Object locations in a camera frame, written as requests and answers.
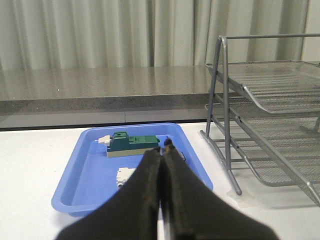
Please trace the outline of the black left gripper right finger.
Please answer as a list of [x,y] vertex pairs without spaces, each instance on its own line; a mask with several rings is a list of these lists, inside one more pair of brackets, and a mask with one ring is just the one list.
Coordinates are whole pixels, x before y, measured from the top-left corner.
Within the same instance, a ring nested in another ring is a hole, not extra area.
[[267,225],[234,209],[209,190],[171,139],[162,157],[162,211],[173,240],[276,240]]

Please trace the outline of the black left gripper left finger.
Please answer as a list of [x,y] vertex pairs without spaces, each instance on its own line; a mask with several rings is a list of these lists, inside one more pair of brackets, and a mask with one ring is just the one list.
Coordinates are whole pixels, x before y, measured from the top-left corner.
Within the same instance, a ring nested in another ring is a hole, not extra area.
[[125,184],[102,206],[65,227],[58,240],[155,240],[160,148],[147,150]]

